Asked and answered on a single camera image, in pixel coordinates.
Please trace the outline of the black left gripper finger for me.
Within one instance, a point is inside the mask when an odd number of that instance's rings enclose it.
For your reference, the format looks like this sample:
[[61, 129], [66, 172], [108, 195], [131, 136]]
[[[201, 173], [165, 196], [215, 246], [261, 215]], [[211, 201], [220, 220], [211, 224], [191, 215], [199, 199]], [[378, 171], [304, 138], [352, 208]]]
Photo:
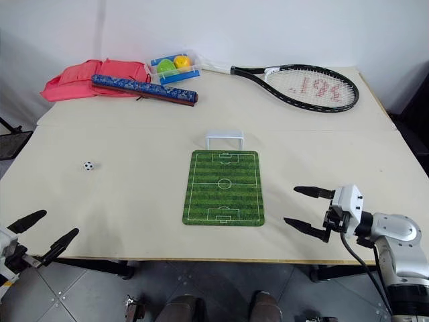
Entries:
[[39, 210], [34, 213], [31, 213], [21, 219], [18, 219], [7, 228], [13, 233], [23, 233], [33, 225], [35, 225], [41, 218], [47, 214], [46, 210]]
[[79, 234], [79, 229], [74, 228], [70, 230], [67, 234], [63, 235], [60, 239], [55, 241], [48, 250], [40, 259], [42, 266], [48, 266], [53, 262], [60, 254], [62, 254], [71, 241]]

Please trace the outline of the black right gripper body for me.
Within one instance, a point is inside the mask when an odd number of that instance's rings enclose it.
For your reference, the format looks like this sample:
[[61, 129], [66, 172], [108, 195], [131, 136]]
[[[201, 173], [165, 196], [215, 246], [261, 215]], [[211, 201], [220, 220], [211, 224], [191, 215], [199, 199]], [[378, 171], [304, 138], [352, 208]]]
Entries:
[[325, 214], [323, 239], [329, 239], [332, 231], [344, 233], [349, 238], [355, 234], [356, 215], [352, 204], [348, 201], [332, 201]]

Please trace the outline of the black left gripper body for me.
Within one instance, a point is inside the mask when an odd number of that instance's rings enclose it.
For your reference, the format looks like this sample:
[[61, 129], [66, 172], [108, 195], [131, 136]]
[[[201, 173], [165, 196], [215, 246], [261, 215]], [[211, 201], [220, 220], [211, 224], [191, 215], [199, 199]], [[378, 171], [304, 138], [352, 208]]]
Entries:
[[27, 268], [39, 268], [42, 263], [38, 258], [26, 254], [27, 248], [18, 244], [12, 255], [7, 257], [7, 268], [12, 272], [23, 272]]

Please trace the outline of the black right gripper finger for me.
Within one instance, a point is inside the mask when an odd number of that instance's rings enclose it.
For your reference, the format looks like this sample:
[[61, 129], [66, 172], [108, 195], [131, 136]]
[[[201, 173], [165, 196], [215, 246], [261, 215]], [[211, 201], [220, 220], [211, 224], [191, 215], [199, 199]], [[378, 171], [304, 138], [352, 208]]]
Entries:
[[330, 231], [328, 229], [317, 229], [311, 226], [311, 224], [298, 219], [284, 217], [284, 221], [301, 233], [316, 237], [325, 243], [329, 241]]
[[332, 200], [335, 190], [327, 190], [317, 186], [295, 186], [294, 191], [312, 198], [323, 198]]

